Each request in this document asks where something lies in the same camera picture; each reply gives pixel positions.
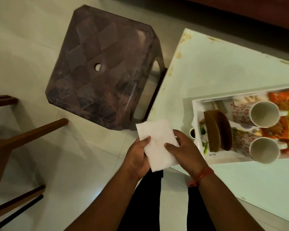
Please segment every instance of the hand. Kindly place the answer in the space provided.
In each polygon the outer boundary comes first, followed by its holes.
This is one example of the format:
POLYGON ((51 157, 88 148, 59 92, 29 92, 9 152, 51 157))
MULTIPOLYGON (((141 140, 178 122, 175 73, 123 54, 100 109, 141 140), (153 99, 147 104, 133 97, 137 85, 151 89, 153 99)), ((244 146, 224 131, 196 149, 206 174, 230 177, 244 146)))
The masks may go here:
POLYGON ((148 136, 144 140, 136 141, 129 147, 122 167, 128 169, 137 180, 143 178, 150 169, 147 156, 144 154, 144 147, 150 143, 151 137, 148 136))
POLYGON ((173 133, 178 137, 180 147, 176 147, 170 143, 165 143, 164 147, 174 155, 181 167, 192 178, 196 179, 198 173, 205 167, 208 167, 208 164, 189 137, 178 130, 173 130, 173 133))

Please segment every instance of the stool seat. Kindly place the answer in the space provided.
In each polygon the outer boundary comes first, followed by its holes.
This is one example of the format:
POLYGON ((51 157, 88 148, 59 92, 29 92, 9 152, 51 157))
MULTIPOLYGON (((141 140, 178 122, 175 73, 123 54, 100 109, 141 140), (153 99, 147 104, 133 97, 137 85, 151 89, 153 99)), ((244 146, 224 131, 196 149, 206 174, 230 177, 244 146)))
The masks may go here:
POLYGON ((165 72, 151 26, 84 5, 73 13, 46 97, 105 128, 134 129, 143 121, 133 113, 155 61, 165 72))

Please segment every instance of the folded tissue paper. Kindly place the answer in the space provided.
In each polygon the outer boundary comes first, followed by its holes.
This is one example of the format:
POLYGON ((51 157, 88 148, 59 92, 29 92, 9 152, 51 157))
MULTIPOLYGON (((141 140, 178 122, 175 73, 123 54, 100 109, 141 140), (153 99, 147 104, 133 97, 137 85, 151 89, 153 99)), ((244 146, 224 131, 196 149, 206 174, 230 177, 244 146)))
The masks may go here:
POLYGON ((179 147, 173 129, 167 120, 146 121, 136 124, 136 128, 140 140, 144 140, 149 135, 151 136, 151 141, 144 148, 144 152, 147 155, 152 172, 178 164, 176 158, 164 147, 165 143, 171 143, 179 147))

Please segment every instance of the white napkin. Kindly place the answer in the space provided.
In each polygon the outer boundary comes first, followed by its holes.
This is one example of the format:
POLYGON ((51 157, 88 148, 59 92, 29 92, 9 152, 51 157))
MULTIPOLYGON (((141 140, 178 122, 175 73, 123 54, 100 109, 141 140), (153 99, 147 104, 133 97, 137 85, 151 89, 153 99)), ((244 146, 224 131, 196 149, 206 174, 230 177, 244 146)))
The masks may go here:
POLYGON ((151 141, 144 148, 144 152, 147 155, 152 172, 178 164, 176 158, 164 147, 165 143, 171 143, 179 147, 167 120, 146 121, 136 124, 136 128, 140 140, 144 140, 149 135, 151 136, 151 141))

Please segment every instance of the white tray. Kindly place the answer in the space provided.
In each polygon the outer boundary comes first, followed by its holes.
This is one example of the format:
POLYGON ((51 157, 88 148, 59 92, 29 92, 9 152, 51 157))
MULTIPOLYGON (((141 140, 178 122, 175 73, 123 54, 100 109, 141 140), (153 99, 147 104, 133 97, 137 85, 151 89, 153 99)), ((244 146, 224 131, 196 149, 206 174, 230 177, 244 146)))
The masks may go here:
MULTIPOLYGON (((237 97, 245 97, 245 96, 252 96, 252 95, 263 95, 268 92, 280 92, 284 90, 289 90, 289 87, 283 87, 281 89, 274 89, 274 90, 264 90, 257 93, 244 93, 238 94, 235 96, 223 96, 223 97, 214 97, 210 99, 199 99, 193 100, 193 112, 194 118, 192 121, 192 127, 195 128, 195 145, 200 150, 201 154, 204 156, 204 159, 207 161, 208 164, 220 164, 220 163, 235 163, 235 162, 245 162, 245 161, 253 161, 249 156, 245 156, 241 153, 237 153, 235 151, 218 151, 218 152, 210 152, 209 148, 204 154, 204 147, 202 146, 201 141, 201 133, 200 133, 200 125, 199 121, 204 119, 204 111, 215 110, 216 106, 212 101, 223 100, 224 102, 229 102, 233 98, 237 97)), ((231 127, 237 127, 238 124, 229 121, 231 127)), ((279 157, 279 159, 289 158, 289 154, 284 154, 279 157)))

